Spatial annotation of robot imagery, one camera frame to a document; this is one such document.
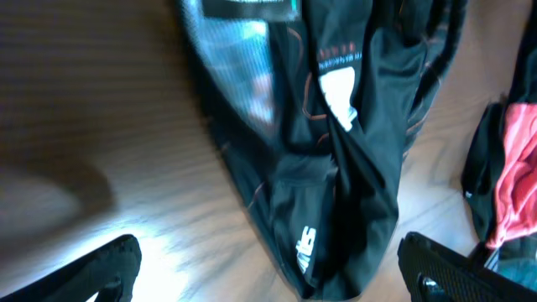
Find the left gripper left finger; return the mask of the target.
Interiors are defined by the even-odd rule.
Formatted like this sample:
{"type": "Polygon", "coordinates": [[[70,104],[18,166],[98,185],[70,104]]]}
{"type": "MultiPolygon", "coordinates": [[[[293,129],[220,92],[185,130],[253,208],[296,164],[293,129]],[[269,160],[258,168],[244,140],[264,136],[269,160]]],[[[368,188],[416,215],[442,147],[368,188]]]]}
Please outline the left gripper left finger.
{"type": "Polygon", "coordinates": [[[1,302],[130,302],[141,261],[138,239],[122,235],[1,302]]]}

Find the black printed cycling jersey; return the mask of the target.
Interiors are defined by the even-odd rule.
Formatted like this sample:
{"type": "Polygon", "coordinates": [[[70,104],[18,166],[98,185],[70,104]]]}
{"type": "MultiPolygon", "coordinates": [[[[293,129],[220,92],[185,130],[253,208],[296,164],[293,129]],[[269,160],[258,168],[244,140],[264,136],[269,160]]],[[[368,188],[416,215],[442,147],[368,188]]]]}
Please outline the black printed cycling jersey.
{"type": "Polygon", "coordinates": [[[211,136],[304,299],[359,296],[399,219],[407,152],[464,0],[177,0],[211,136]]]}

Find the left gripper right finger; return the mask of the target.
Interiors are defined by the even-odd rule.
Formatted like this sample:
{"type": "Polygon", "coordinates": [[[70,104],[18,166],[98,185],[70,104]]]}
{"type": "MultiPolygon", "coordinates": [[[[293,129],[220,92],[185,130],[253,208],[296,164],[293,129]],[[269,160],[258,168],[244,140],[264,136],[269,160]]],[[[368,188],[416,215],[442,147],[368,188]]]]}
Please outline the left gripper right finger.
{"type": "Polygon", "coordinates": [[[400,241],[398,258],[412,302],[536,301],[536,261],[501,258],[484,243],[465,257],[410,232],[400,241]]]}

